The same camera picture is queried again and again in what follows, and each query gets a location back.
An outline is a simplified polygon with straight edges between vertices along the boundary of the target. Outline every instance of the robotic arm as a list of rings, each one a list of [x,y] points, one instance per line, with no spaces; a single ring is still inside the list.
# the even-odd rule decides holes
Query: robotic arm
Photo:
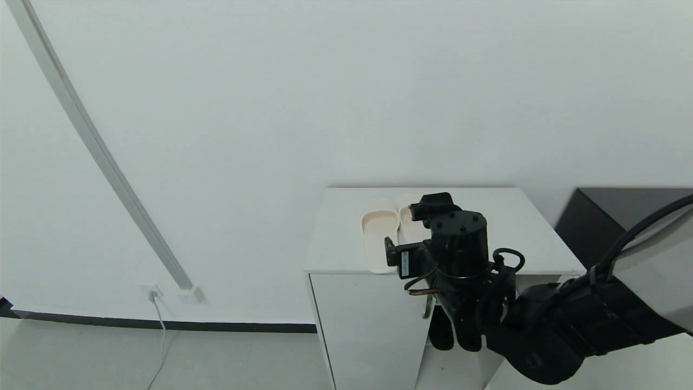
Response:
[[[400,279],[413,279],[405,284],[409,294],[436,296],[462,348],[479,351],[484,335],[524,376],[557,384],[585,357],[693,329],[691,205],[688,196],[641,221],[585,275],[518,296],[522,253],[498,248],[489,261],[484,216],[462,210],[448,193],[430,194],[410,209],[431,238],[400,246],[386,238],[387,264]],[[505,254],[517,258],[514,265]],[[420,280],[429,288],[410,289]]]

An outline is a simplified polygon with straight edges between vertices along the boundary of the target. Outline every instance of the white wall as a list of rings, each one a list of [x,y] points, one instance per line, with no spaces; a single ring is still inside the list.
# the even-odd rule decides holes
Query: white wall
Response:
[[[329,185],[511,184],[551,222],[575,185],[693,185],[690,2],[33,3],[105,142],[209,299],[174,307],[177,318],[312,322],[301,265]],[[3,145],[17,137],[40,145],[36,155],[55,149],[45,135],[19,131],[33,121],[78,143],[47,100],[22,107],[48,92],[34,85],[36,69],[6,69],[20,61],[7,57],[3,75],[27,85],[3,85]],[[36,184],[17,179],[6,199],[5,173],[23,174],[5,167],[6,150],[3,214],[12,205],[31,218],[3,218],[3,246],[22,224],[43,240],[33,229],[59,212],[55,194],[32,194]],[[80,153],[65,180],[93,189],[98,172]],[[22,169],[45,179],[53,163]],[[70,209],[61,239],[80,232],[83,216],[126,219],[109,202],[101,214]],[[93,240],[134,242],[121,223]],[[74,256],[62,258],[65,279],[50,289],[7,285],[57,272],[49,254],[38,253],[32,269],[12,268],[5,263],[25,257],[3,248],[3,293],[27,307],[150,318],[131,292],[135,279],[174,288],[150,253],[118,258],[123,268],[145,265],[113,280],[117,287],[94,289],[109,295],[101,304],[54,295],[61,283],[95,287],[75,277],[84,259]],[[128,292],[116,310],[120,291]]]

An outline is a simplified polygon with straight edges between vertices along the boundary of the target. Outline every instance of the slipper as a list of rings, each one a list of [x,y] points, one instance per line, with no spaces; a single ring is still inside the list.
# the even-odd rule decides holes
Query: slipper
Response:
[[[409,206],[419,202],[421,202],[421,196],[414,194],[400,195],[395,201],[399,211],[402,244],[412,244],[431,238],[431,231],[423,227],[423,222],[412,221],[412,211],[409,210]]]
[[[366,267],[372,273],[393,273],[395,266],[387,266],[385,238],[397,245],[399,213],[394,203],[386,198],[373,198],[365,206],[361,217],[361,232],[365,246]]]

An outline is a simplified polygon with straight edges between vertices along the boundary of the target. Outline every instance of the black cable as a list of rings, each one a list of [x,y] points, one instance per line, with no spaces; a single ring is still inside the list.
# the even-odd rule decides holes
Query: black cable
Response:
[[[640,233],[644,232],[655,224],[660,219],[666,217],[667,215],[682,209],[686,206],[693,205],[693,194],[689,196],[684,196],[677,201],[671,202],[668,205],[660,208],[659,210],[648,215],[645,219],[638,222],[634,227],[625,232],[615,243],[609,248],[601,262],[596,265],[597,275],[602,275],[606,271],[610,271],[612,264],[618,258],[618,255],[623,251],[623,248],[628,245],[629,242],[633,241]]]
[[[515,266],[515,272],[521,270],[522,267],[525,266],[525,256],[522,253],[520,253],[514,249],[510,249],[510,248],[498,248],[495,251],[493,251],[493,261],[494,262],[496,261],[496,259],[498,257],[500,257],[500,260],[503,261],[503,256],[500,255],[501,253],[510,253],[511,255],[515,255],[518,257],[518,259],[520,259],[520,264]]]
[[[618,255],[623,251],[629,242],[633,241],[640,233],[644,232],[655,224],[660,219],[666,217],[667,215],[680,210],[686,206],[693,205],[693,194],[689,196],[684,196],[677,201],[671,202],[670,204],[660,208],[659,210],[653,212],[652,214],[645,217],[643,220],[638,222],[634,227],[625,232],[621,237],[619,237],[615,243],[609,248],[602,260],[597,263],[595,267],[595,275],[600,277],[606,272],[611,272],[612,266],[614,265]],[[566,283],[563,288],[556,293],[556,295],[551,300],[545,301],[536,311],[534,320],[528,324],[526,332],[531,332],[535,326],[538,325],[541,318],[546,314],[546,312],[554,307],[557,303],[561,302],[563,299],[568,297],[570,294],[576,292],[577,290],[589,285],[590,278],[588,273],[574,279],[572,282]]]

